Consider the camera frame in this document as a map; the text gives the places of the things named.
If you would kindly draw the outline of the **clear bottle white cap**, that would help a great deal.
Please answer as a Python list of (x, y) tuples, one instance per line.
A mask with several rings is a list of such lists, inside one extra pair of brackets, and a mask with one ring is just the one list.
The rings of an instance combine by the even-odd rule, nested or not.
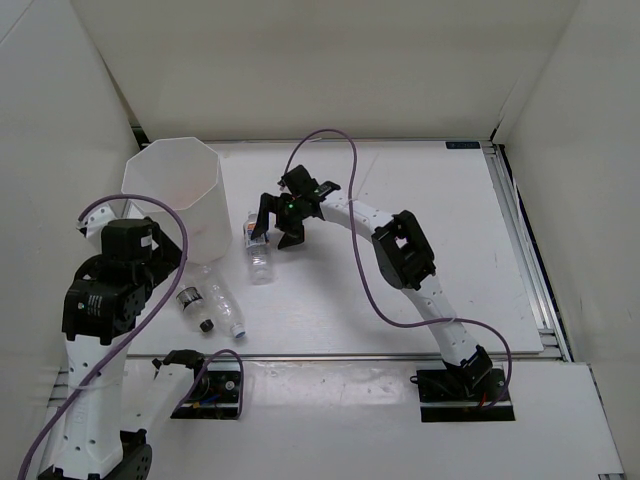
[(249, 212), (243, 225), (243, 238), (248, 259), (248, 271), (251, 283), (266, 285), (274, 281), (273, 262), (269, 237), (262, 234), (256, 239), (252, 234), (257, 226), (257, 214)]

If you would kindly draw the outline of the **clear bottle black cap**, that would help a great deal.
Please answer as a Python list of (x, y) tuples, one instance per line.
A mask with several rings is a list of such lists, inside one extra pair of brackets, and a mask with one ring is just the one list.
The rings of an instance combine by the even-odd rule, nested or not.
[(215, 328), (209, 306), (193, 281), (182, 282), (176, 289), (175, 300), (182, 318), (198, 333), (211, 334)]

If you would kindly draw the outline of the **clear bottle blue cap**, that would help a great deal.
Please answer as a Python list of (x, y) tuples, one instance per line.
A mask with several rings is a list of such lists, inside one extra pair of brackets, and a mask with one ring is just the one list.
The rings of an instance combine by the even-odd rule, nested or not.
[(231, 338), (243, 339), (247, 333), (243, 312), (217, 268), (200, 266), (198, 277), (217, 326)]

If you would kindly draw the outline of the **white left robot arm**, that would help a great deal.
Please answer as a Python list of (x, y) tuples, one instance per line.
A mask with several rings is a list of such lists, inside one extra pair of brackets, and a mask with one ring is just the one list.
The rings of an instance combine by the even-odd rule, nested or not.
[(68, 396), (57, 458), (42, 479), (145, 479), (147, 426), (121, 426), (125, 362), (153, 290), (184, 269), (182, 250), (149, 217), (109, 220), (101, 251), (76, 271), (63, 306)]

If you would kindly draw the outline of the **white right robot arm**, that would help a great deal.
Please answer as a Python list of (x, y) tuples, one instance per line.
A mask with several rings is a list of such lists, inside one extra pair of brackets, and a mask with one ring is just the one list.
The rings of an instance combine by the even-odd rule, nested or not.
[(383, 279), (409, 299), (435, 338), (452, 393), (464, 400), (476, 397), (493, 364), (446, 298), (435, 254), (415, 215), (408, 210), (391, 214), (352, 199), (332, 181), (319, 183), (301, 165), (284, 174), (279, 185), (279, 195), (260, 196), (251, 237), (265, 235), (274, 215), (282, 233), (280, 249), (305, 241), (308, 218), (347, 228), (354, 247), (360, 238), (369, 241)]

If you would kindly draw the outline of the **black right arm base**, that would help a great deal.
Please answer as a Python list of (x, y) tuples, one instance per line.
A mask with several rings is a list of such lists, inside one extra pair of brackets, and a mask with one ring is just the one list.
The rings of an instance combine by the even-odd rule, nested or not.
[(513, 422), (516, 420), (502, 368), (467, 390), (443, 369), (417, 370), (409, 378), (418, 389), (422, 423)]

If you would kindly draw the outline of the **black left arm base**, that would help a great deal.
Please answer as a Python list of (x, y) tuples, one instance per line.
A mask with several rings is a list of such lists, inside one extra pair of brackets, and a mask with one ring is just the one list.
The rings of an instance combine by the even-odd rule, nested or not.
[(207, 367), (189, 398), (171, 415), (179, 420), (237, 420), (243, 374), (235, 363), (214, 362)]

